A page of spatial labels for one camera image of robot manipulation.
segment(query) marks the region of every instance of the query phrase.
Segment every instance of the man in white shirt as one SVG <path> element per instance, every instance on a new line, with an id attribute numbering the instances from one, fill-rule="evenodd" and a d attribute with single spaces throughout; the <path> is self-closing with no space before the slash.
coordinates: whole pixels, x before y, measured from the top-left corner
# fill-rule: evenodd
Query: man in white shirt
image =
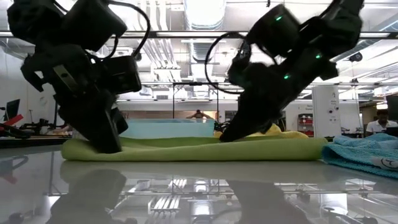
<path id="1" fill-rule="evenodd" d="M 377 121 L 369 122 L 368 127 L 366 128 L 366 136 L 384 132 L 387 128 L 398 127 L 398 124 L 395 121 L 388 120 L 388 110 L 378 110 L 377 118 Z"/>

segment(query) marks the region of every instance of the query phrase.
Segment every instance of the light blue fabric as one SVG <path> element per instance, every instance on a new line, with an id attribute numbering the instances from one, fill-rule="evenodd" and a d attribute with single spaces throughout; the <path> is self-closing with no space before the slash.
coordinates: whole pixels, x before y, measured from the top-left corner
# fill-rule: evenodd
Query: light blue fabric
<path id="1" fill-rule="evenodd" d="M 383 133 L 364 139 L 337 136 L 322 150 L 322 159 L 329 164 L 398 179 L 398 171 L 375 166 L 375 157 L 398 161 L 398 138 Z"/>
<path id="2" fill-rule="evenodd" d="M 134 139 L 213 137 L 213 119 L 128 119 L 120 136 Z"/>

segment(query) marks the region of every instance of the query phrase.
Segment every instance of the green cloth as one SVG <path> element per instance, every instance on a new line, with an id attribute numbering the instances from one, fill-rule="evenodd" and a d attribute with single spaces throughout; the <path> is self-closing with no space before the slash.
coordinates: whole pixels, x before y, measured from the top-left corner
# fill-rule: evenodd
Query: green cloth
<path id="1" fill-rule="evenodd" d="M 321 158 L 326 139 L 250 137 L 221 143 L 217 138 L 120 138 L 123 151 L 97 153 L 81 139 L 68 140 L 62 156 L 76 161 L 310 161 Z"/>

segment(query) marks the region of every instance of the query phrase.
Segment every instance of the desk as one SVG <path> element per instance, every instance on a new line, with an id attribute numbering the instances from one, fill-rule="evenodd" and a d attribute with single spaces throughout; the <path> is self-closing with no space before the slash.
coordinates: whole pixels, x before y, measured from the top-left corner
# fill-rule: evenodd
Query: desk
<path id="1" fill-rule="evenodd" d="M 31 146 L 52 146 L 63 144 L 71 137 L 64 136 L 31 136 L 29 139 L 0 138 L 0 149 L 31 147 Z"/>
<path id="2" fill-rule="evenodd" d="M 64 223 L 65 217 L 68 223 L 105 223 L 103 217 L 120 223 L 398 220 L 396 180 L 320 161 L 73 162 L 62 159 L 59 146 L 31 154 L 33 148 L 2 157 L 3 222 L 16 212 L 24 223 Z M 328 213 L 330 207 L 343 215 Z"/>

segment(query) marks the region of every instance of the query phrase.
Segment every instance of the black cable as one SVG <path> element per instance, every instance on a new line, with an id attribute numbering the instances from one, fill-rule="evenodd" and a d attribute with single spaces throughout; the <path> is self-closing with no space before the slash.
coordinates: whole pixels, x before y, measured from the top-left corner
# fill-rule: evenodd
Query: black cable
<path id="1" fill-rule="evenodd" d="M 111 58 L 116 53 L 116 48 L 118 47 L 118 44 L 119 44 L 119 37 L 115 37 L 112 52 L 104 59 Z"/>
<path id="2" fill-rule="evenodd" d="M 149 20 L 147 14 L 142 9 L 140 9 L 139 7 L 137 7 L 133 4 L 129 4 L 129 3 L 125 3 L 125 2 L 118 2 L 118 1 L 109 1 L 109 3 L 113 4 L 115 6 L 130 7 L 132 9 L 134 9 L 135 11 L 137 11 L 139 14 L 141 14 L 147 22 L 147 30 L 145 31 L 145 35 L 142 38 L 141 42 L 139 43 L 138 47 L 131 54 L 131 56 L 135 57 L 139 53 L 139 51 L 141 50 L 141 48 L 144 46 L 145 42 L 148 39 L 149 32 L 150 32 L 150 20 Z"/>
<path id="3" fill-rule="evenodd" d="M 64 13 L 68 13 L 68 10 L 66 10 L 63 6 L 61 6 L 61 4 L 59 4 L 56 0 L 53 0 L 53 3 L 54 3 L 55 6 L 57 6 L 59 9 L 61 9 L 61 11 L 63 11 Z"/>
<path id="4" fill-rule="evenodd" d="M 214 87 L 216 90 L 219 90 L 219 91 L 222 91 L 222 92 L 228 93 L 228 94 L 240 95 L 240 94 L 241 94 L 240 92 L 228 91 L 228 90 L 225 90 L 225 89 L 222 89 L 222 88 L 218 87 L 218 85 L 215 85 L 215 84 L 210 80 L 209 74 L 207 73 L 207 64 L 208 64 L 209 59 L 210 59 L 211 51 L 212 51 L 213 48 L 218 44 L 219 41 L 221 41 L 222 39 L 224 39 L 224 38 L 226 38 L 226 37 L 229 37 L 229 36 L 231 36 L 231 35 L 236 35 L 236 36 L 238 36 L 240 39 L 246 41 L 246 37 L 245 37 L 245 36 L 243 36 L 243 35 L 240 34 L 239 32 L 235 32 L 235 31 L 227 32 L 227 33 L 225 33 L 225 34 L 223 34 L 223 35 L 217 37 L 217 39 L 212 43 L 212 45 L 211 45 L 210 48 L 209 48 L 209 51 L 207 51 L 207 54 L 206 54 L 206 58 L 205 58 L 205 75 L 206 75 L 207 82 L 210 83 L 210 85 L 211 85 L 212 87 Z M 264 54 L 268 55 L 268 56 L 274 61 L 274 63 L 277 65 L 276 59 L 275 59 L 274 57 L 272 57 L 271 54 L 270 54 L 266 49 L 260 48 L 260 50 L 261 50 Z"/>

